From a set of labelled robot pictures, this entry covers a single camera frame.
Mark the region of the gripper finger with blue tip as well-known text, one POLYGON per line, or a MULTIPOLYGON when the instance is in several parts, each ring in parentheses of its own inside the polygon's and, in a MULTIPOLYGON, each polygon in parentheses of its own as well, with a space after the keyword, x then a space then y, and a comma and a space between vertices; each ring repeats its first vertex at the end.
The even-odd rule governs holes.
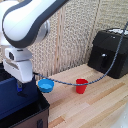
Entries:
POLYGON ((23 90, 23 85, 20 81, 17 81, 17 91, 22 91, 23 90))
POLYGON ((24 97, 24 98, 27 98, 28 97, 28 95, 25 94, 25 93, 23 93, 22 91, 21 92, 18 92, 17 95, 18 96, 21 96, 21 97, 24 97))

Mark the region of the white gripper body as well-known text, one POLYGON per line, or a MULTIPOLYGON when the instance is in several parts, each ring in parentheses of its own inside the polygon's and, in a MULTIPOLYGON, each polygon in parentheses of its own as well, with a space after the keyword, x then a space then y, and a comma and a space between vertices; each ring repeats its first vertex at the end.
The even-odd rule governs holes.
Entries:
POLYGON ((4 52, 4 69, 22 83, 30 82, 33 78, 32 53, 27 49, 6 48, 4 52))

